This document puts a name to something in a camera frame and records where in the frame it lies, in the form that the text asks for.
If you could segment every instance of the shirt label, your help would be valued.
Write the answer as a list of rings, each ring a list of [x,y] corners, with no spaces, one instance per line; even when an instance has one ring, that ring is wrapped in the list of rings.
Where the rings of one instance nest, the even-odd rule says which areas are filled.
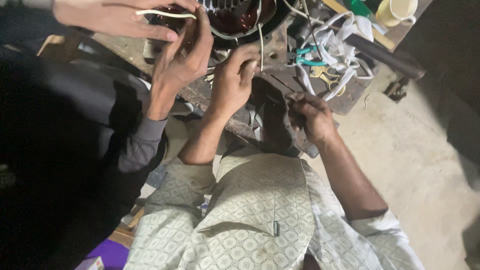
[[[273,235],[279,236],[280,235],[280,228],[278,226],[278,221],[273,222]]]

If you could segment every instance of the man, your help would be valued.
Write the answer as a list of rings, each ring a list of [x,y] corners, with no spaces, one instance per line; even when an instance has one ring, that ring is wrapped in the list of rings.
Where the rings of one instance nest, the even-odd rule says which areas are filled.
[[[178,35],[134,14],[170,3],[198,18]],[[0,6],[1,44],[35,36],[29,27],[45,30],[33,18],[51,15],[40,9],[52,9],[52,20],[65,25],[171,41],[150,91],[123,71],[58,65],[0,47],[0,164],[15,179],[0,187],[0,269],[73,269],[131,210],[154,158],[162,157],[162,131],[177,92],[206,73],[210,25],[193,0],[7,0]],[[31,20],[16,23],[25,15]],[[24,31],[13,31],[17,26]]]
[[[245,147],[212,160],[230,116],[251,93],[255,46],[215,69],[212,100],[147,199],[126,270],[423,269],[399,222],[362,173],[320,98],[296,94],[330,185],[298,158]],[[207,214],[197,208],[212,193]]]

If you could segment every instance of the concrete floor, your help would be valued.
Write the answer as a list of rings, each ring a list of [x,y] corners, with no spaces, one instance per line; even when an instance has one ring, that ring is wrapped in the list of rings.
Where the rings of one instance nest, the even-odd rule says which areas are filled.
[[[347,116],[334,115],[338,132],[400,219],[425,268],[467,270],[462,237],[478,222],[480,193],[468,185],[467,161],[447,143],[431,100],[415,85],[398,104],[382,93],[394,78],[383,67]],[[319,157],[303,158],[326,177]]]

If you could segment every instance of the hand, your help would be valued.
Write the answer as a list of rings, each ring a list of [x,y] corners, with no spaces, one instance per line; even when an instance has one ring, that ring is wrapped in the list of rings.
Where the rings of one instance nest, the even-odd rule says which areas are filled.
[[[234,50],[225,62],[215,68],[208,113],[228,120],[247,103],[252,92],[253,73],[260,70],[260,58],[257,45],[245,45]]]
[[[55,0],[53,14],[65,25],[76,25],[114,36],[148,37],[176,41],[177,34],[163,26],[142,23],[135,11],[177,4],[190,12],[195,0]]]
[[[289,97],[295,100],[293,109],[306,118],[305,133],[311,143],[319,147],[339,138],[333,124],[332,112],[323,99],[308,93],[294,93]]]
[[[195,14],[197,21],[187,19],[178,40],[165,45],[155,62],[147,113],[150,119],[166,118],[180,88],[207,72],[213,36],[205,8],[200,6]]]

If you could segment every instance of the person in dark clothing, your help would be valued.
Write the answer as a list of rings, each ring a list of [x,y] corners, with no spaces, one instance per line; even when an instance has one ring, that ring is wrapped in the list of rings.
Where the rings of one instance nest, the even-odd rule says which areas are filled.
[[[171,3],[198,18],[178,35],[134,14]],[[49,12],[42,9],[53,23],[171,43],[150,91],[114,68],[59,65],[1,48],[0,164],[14,181],[0,185],[0,269],[73,269],[112,233],[163,156],[177,92],[206,73],[213,44],[206,13],[193,0],[0,0],[0,45],[39,35],[35,25],[45,33],[44,24],[18,31],[15,23]]]

